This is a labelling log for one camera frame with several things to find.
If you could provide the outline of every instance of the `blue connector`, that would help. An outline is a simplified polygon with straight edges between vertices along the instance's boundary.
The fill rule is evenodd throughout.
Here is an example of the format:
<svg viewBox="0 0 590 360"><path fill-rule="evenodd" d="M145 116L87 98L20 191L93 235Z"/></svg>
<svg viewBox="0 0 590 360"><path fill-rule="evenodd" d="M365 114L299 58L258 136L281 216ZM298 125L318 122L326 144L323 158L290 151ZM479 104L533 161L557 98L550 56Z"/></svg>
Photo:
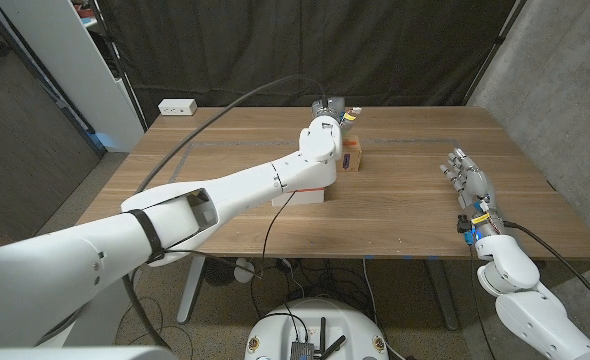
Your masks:
<svg viewBox="0 0 590 360"><path fill-rule="evenodd" d="M472 231L464 233L464 241L466 241L468 245L473 245L475 243L475 235L473 235Z"/></svg>

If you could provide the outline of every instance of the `gray curtain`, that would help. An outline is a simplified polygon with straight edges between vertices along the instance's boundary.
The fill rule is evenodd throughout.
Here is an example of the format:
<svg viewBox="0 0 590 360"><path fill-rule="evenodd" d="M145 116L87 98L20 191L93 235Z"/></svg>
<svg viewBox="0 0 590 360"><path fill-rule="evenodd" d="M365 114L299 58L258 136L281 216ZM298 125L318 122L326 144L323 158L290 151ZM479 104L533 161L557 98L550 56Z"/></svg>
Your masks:
<svg viewBox="0 0 590 360"><path fill-rule="evenodd" d="M460 105L514 0L101 0L150 124L164 98L224 106L305 74L347 105ZM306 83L247 106L309 106Z"/></svg>

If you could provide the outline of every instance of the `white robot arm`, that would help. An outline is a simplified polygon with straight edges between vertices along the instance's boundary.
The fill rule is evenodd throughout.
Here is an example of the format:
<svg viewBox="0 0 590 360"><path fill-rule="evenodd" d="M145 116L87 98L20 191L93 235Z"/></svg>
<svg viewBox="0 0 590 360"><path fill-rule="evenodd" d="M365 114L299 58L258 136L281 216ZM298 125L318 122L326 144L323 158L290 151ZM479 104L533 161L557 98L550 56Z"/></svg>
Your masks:
<svg viewBox="0 0 590 360"><path fill-rule="evenodd" d="M474 242L477 256L488 261L477 270L477 277L484 290L497 298L495 309L502 323L549 359L588 358L590 340L539 281L537 266L506 235L490 179L461 149L449 154L449 164L452 170L444 165L440 169L457 190L460 205L474 226L466 234L467 242Z"/></svg>
<svg viewBox="0 0 590 360"><path fill-rule="evenodd" d="M318 116L299 151L219 179L158 186L123 213L0 247L0 347L34 346L60 321L139 265L175 261L236 215L282 193L325 187L341 157L338 122Z"/></svg>

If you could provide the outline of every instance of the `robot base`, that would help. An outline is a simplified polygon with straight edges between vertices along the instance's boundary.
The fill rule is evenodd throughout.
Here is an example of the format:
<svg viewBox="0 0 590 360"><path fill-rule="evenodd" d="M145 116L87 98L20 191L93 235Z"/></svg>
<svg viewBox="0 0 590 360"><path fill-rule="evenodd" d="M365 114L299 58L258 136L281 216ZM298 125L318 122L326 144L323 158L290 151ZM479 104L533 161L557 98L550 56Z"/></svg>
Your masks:
<svg viewBox="0 0 590 360"><path fill-rule="evenodd" d="M366 315L352 307L325 298L306 298L288 303L291 313L301 318L308 329L308 343L312 344L319 354L321 343L321 319L326 320L325 348L328 349L342 335L346 340L329 360L387 360L388 353L384 336L375 323ZM287 313L281 306L270 314ZM290 316L269 316L255 324L246 343L246 360L277 360L292 359L291 347L296 341L295 327L299 332L299 341L304 343L305 331L299 320ZM313 360L313 356L297 356L297 360Z"/></svg>

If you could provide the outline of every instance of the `power strip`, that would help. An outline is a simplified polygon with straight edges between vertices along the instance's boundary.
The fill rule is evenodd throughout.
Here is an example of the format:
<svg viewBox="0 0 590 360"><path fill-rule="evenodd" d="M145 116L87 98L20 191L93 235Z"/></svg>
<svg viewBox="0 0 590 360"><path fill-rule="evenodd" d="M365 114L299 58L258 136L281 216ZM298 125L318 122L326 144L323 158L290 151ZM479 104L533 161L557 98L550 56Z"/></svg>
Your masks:
<svg viewBox="0 0 590 360"><path fill-rule="evenodd" d="M157 107L162 115L193 115L197 103L195 99L164 99Z"/></svg>

